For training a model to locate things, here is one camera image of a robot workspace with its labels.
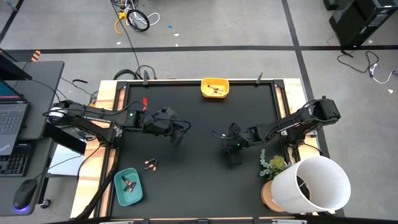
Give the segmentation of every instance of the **laptop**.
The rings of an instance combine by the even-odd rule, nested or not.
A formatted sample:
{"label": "laptop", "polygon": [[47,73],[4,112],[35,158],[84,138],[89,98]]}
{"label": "laptop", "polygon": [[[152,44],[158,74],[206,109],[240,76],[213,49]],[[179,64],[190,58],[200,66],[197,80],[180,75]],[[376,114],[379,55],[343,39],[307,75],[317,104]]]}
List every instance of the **laptop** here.
{"label": "laptop", "polygon": [[29,106],[22,95],[0,80],[0,156],[11,154]]}

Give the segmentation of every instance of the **computer mouse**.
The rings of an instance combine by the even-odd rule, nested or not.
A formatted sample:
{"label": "computer mouse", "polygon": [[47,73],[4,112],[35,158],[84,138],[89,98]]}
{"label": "computer mouse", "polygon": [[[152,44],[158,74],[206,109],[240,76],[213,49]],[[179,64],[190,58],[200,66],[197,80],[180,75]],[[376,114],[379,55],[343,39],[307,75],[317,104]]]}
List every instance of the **computer mouse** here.
{"label": "computer mouse", "polygon": [[37,187],[36,180],[25,180],[21,186],[19,186],[14,196],[14,208],[23,209],[29,205],[32,200],[33,194]]}

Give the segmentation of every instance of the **wooden table frame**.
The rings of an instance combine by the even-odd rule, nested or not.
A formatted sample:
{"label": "wooden table frame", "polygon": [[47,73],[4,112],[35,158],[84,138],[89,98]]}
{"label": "wooden table frame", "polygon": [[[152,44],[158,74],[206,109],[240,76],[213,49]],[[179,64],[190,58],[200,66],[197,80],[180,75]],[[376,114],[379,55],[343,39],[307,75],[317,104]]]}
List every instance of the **wooden table frame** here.
{"label": "wooden table frame", "polygon": [[[230,80],[253,80],[255,79],[230,79]],[[149,80],[151,82],[178,82],[178,81],[192,81],[192,80]],[[287,101],[289,104],[289,110],[291,113],[296,112],[299,108],[301,108],[307,101],[305,99],[304,91],[302,88],[302,84],[299,78],[285,78],[283,79],[285,85],[285,92]],[[106,110],[113,110],[116,106],[115,95],[117,82],[142,82],[142,80],[103,80],[101,81],[101,85],[99,86],[98,97],[95,106],[97,108],[104,108]],[[276,87],[277,99],[279,103],[280,109],[280,117],[283,118],[286,116],[286,111],[283,103],[282,91],[279,87]],[[124,90],[119,92],[117,110],[120,110],[123,107],[124,101]],[[99,123],[96,122],[97,125],[101,127],[109,127],[107,123]],[[314,147],[318,147],[317,139],[306,137],[305,143]],[[85,151],[85,158],[93,153],[93,151],[98,147],[98,141],[90,141],[87,144]],[[303,145],[299,147],[300,158],[306,159],[309,157],[319,156],[319,152],[309,146]],[[292,150],[289,149],[290,160],[295,163],[294,158],[291,156]],[[70,217],[76,217],[79,215],[83,209],[88,205],[94,194],[96,193],[99,185],[100,185],[100,177],[101,173],[105,172],[103,167],[106,165],[105,157],[108,156],[108,164],[106,166],[106,173],[109,172],[113,159],[115,155],[115,150],[112,149],[108,152],[105,151],[105,148],[100,148],[90,159],[88,159],[85,164],[81,167],[80,170],[80,178],[76,189],[75,199],[73,202],[72,212]],[[99,217],[107,216],[107,207],[108,201],[110,198],[110,186],[106,189],[103,194],[103,198],[101,201],[101,208],[96,212]],[[260,217],[260,219],[270,219],[270,218],[293,218],[293,217]],[[241,217],[241,218],[208,218],[209,220],[248,220],[253,219],[253,217]],[[177,219],[159,219],[154,218],[151,220],[197,220],[197,218],[177,218]]]}

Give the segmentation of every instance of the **yellow bowl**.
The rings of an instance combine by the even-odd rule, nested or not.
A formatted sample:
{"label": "yellow bowl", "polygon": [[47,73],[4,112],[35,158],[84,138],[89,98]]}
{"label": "yellow bowl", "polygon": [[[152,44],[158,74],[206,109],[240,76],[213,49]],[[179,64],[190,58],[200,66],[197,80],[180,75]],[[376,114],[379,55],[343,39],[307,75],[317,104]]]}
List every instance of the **yellow bowl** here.
{"label": "yellow bowl", "polygon": [[200,90],[207,98],[226,98],[229,93],[229,81],[224,78],[204,78]]}

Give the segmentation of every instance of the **laptop screen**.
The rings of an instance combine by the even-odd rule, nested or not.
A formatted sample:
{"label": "laptop screen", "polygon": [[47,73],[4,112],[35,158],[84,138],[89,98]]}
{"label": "laptop screen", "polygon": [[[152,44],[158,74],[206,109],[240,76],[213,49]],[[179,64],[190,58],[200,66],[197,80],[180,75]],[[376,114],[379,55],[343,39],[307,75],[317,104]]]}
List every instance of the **laptop screen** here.
{"label": "laptop screen", "polygon": [[0,82],[0,100],[3,99],[19,99],[20,97],[3,82]]}

